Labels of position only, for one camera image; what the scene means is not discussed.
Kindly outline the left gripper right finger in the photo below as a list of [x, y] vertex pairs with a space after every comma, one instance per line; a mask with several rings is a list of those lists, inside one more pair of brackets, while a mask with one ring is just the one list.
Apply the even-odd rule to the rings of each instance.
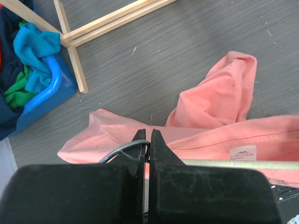
[[259, 171], [185, 165], [159, 130], [149, 152], [150, 224], [280, 224], [267, 178]]

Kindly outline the pink t shirt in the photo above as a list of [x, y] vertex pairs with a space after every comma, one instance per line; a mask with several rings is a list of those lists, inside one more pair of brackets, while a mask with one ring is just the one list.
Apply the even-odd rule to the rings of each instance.
[[[256, 69], [255, 57], [230, 51], [202, 82], [180, 93], [165, 125], [158, 127], [176, 156], [228, 160], [248, 151], [248, 160], [298, 162], [298, 115], [247, 119]], [[153, 126], [98, 109], [90, 113], [88, 127], [57, 155], [69, 163], [97, 163], [140, 129], [150, 140]]]

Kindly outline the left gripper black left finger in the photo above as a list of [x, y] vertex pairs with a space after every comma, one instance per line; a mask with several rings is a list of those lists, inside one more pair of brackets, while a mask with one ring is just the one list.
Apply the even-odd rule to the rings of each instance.
[[0, 201], [3, 224], [144, 223], [145, 139], [110, 162], [28, 165], [17, 170]]

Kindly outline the cream hanger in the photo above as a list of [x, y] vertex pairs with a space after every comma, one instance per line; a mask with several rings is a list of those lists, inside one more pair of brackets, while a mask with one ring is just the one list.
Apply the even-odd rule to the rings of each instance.
[[[150, 157], [150, 145], [147, 140], [134, 140], [125, 145], [122, 145], [105, 157], [103, 157], [99, 163], [107, 163], [118, 154], [124, 154], [130, 159], [131, 157], [125, 151], [132, 149], [133, 147], [146, 146], [145, 159], [148, 162]], [[249, 168], [249, 169], [281, 169], [281, 170], [296, 170], [299, 169], [299, 163], [297, 161], [224, 161], [224, 160], [195, 160], [195, 159], [183, 159], [182, 162], [190, 166], [206, 166], [206, 167], [221, 167], [221, 168]]]

